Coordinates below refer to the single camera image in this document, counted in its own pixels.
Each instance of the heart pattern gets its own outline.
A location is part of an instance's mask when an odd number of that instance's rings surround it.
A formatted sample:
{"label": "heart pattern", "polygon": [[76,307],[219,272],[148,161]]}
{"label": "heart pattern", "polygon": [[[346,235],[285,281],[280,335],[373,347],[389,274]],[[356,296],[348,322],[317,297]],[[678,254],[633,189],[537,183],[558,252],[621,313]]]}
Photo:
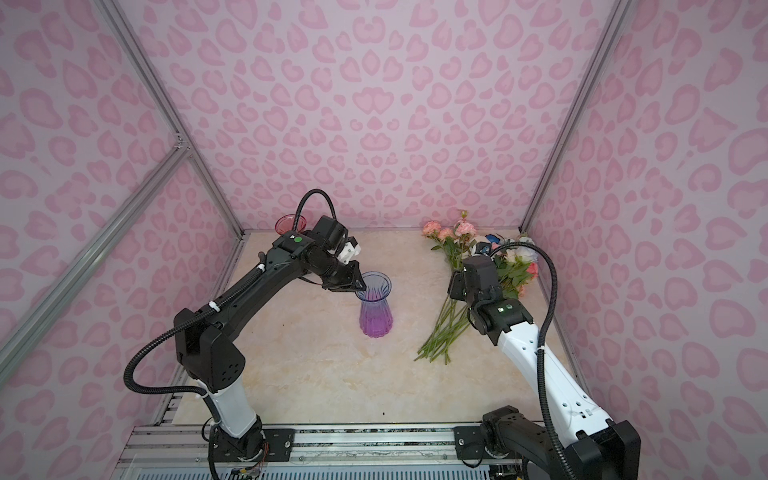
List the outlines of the heart pattern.
{"label": "heart pattern", "polygon": [[519,225],[612,4],[122,3],[240,222],[263,230],[313,187],[348,227],[460,209]]}
{"label": "heart pattern", "polygon": [[639,2],[534,222],[593,397],[641,435],[641,478],[768,476],[760,3]]}
{"label": "heart pattern", "polygon": [[[109,476],[127,434],[157,407],[157,398],[125,389],[126,362],[178,310],[207,301],[232,246],[185,162],[0,391],[0,476]],[[161,289],[144,288],[157,278]],[[173,349],[159,349],[137,378],[167,385],[176,365]]]}
{"label": "heart pattern", "polygon": [[1,345],[172,139],[90,2],[0,18]]}

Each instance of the pink heart-patterned wall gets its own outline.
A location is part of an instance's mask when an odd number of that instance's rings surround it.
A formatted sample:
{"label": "pink heart-patterned wall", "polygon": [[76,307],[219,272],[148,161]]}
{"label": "pink heart-patterned wall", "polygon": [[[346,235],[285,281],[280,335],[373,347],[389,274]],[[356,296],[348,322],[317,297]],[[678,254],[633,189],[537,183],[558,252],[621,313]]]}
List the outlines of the pink heart-patterned wall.
{"label": "pink heart-patterned wall", "polygon": [[768,2],[643,0],[535,220],[641,478],[768,477]]}
{"label": "pink heart-patterned wall", "polygon": [[349,227],[518,225],[612,3],[121,4],[240,221],[270,229],[313,187]]}
{"label": "pink heart-patterned wall", "polygon": [[[136,425],[161,400],[128,391],[127,361],[207,302],[234,238],[200,179],[182,164],[98,272],[0,391],[0,477],[110,478]],[[173,342],[136,379],[168,385]]]}
{"label": "pink heart-patterned wall", "polygon": [[88,0],[0,5],[0,345],[172,139]]}

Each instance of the pink wall panel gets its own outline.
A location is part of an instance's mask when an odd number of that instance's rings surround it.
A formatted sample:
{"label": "pink wall panel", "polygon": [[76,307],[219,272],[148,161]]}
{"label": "pink wall panel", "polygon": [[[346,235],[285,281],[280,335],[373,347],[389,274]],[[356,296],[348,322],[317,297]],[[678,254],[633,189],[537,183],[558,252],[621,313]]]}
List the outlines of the pink wall panel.
{"label": "pink wall panel", "polygon": [[533,233],[644,478],[768,476],[767,179],[768,4],[641,2]]}
{"label": "pink wall panel", "polygon": [[246,227],[516,225],[611,0],[122,2]]}
{"label": "pink wall panel", "polygon": [[0,5],[0,344],[169,151],[88,0]]}
{"label": "pink wall panel", "polygon": [[[182,165],[36,350],[0,391],[0,477],[108,478],[160,397],[123,384],[127,361],[211,293],[234,238]],[[167,385],[173,342],[141,363]]]}

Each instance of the flower bouquet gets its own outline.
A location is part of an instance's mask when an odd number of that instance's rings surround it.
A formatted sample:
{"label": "flower bouquet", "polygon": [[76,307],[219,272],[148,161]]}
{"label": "flower bouquet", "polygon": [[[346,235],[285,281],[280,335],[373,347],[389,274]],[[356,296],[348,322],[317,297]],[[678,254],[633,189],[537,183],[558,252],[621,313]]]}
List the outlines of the flower bouquet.
{"label": "flower bouquet", "polygon": [[[488,254],[490,250],[512,241],[533,243],[524,233],[517,238],[505,239],[498,235],[478,235],[477,228],[466,220],[467,212],[462,211],[462,218],[453,228],[443,227],[434,220],[427,222],[423,234],[433,239],[437,245],[432,250],[442,250],[445,261],[452,270],[462,268],[462,260],[474,254]],[[509,249],[506,254],[497,255],[493,259],[496,265],[499,282],[505,298],[517,299],[525,294],[525,285],[538,276],[538,255],[530,248],[519,247]],[[418,351],[418,359],[435,361],[443,357],[448,365],[451,357],[448,349],[456,339],[470,326],[467,318],[467,306],[462,302],[458,308],[458,300],[445,297],[442,308],[437,316],[432,334]]]}

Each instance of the marble tabletop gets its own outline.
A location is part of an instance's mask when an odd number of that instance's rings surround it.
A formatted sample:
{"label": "marble tabletop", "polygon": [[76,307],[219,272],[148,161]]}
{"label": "marble tabletop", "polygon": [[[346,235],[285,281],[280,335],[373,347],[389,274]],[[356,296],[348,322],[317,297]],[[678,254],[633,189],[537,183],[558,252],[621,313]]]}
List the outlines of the marble tabletop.
{"label": "marble tabletop", "polygon": [[[541,418],[534,390],[486,336],[468,329],[451,346],[452,361],[414,362],[445,299],[450,268],[432,240],[415,230],[350,232],[359,241],[361,270],[392,281],[392,331],[372,339],[358,325],[354,293],[331,293],[292,282],[246,325],[235,344],[245,355],[248,400],[265,424],[478,421],[505,405]],[[230,285],[258,263],[276,234],[252,233]],[[521,301],[541,324],[547,309],[538,285]],[[570,371],[551,328],[547,344]],[[185,394],[175,425],[200,425],[203,401]]]}

